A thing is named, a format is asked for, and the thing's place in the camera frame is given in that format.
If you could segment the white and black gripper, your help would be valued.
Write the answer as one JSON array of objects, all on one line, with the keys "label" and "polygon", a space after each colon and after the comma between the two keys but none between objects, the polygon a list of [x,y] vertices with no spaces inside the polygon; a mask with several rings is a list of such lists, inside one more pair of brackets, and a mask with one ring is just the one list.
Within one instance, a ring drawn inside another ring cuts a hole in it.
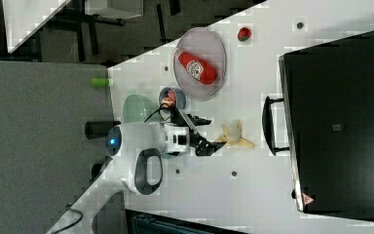
[{"label": "white and black gripper", "polygon": [[[195,127],[211,124],[211,120],[196,115],[189,114],[188,117]],[[226,141],[203,140],[198,132],[192,131],[189,127],[178,127],[172,123],[164,124],[164,130],[166,134],[165,153],[174,156],[187,153],[192,147],[195,147],[197,156],[211,156],[226,144]]]}]

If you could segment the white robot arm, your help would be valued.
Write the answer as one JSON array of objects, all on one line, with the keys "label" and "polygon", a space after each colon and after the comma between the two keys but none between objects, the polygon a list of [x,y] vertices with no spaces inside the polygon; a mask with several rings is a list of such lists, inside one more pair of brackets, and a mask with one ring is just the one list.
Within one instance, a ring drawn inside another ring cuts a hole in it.
[{"label": "white robot arm", "polygon": [[46,234],[94,234],[94,218],[113,195],[122,191],[137,195],[156,192],[162,179],[153,183],[148,172],[159,175],[163,172],[164,154],[214,154],[225,143],[211,142],[197,130],[209,123],[198,116],[175,111],[168,122],[132,122],[113,127],[106,138],[111,161]]}]

